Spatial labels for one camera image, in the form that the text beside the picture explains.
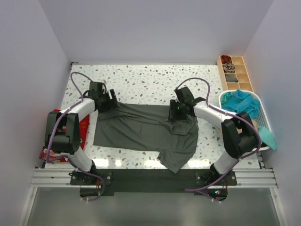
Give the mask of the dark grey t shirt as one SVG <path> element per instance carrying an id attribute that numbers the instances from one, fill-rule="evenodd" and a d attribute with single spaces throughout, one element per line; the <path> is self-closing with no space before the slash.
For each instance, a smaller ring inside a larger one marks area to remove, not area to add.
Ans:
<path id="1" fill-rule="evenodd" d="M 190 160 L 197 148 L 195 117 L 170 121 L 167 105 L 119 103 L 99 113 L 93 144 L 136 151 L 156 151 L 160 163 L 174 174 Z"/>

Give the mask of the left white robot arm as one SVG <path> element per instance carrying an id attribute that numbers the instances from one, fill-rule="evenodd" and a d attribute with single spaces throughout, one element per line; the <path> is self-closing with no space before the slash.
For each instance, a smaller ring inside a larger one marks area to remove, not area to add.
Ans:
<path id="1" fill-rule="evenodd" d="M 53 163 L 64 158 L 74 168 L 82 170 L 81 180 L 87 185 L 97 181 L 97 172 L 92 170 L 93 161 L 80 146 L 79 123 L 91 113 L 107 112 L 118 107 L 115 91 L 108 90 L 102 82 L 90 82 L 89 89 L 81 94 L 79 101 L 59 112 L 48 114 L 45 145 L 46 161 Z"/>

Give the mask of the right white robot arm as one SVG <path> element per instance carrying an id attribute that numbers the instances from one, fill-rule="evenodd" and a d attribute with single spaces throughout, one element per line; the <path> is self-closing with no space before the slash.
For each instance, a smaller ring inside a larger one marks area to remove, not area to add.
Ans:
<path id="1" fill-rule="evenodd" d="M 195 98 L 188 87 L 174 90 L 177 99 L 170 101 L 169 119 L 184 120 L 188 116 L 201 118 L 222 130 L 224 152 L 210 166 L 210 181 L 220 185 L 226 173 L 243 157 L 261 147 L 261 139 L 248 113 L 226 112 L 209 104 L 208 100 Z"/>

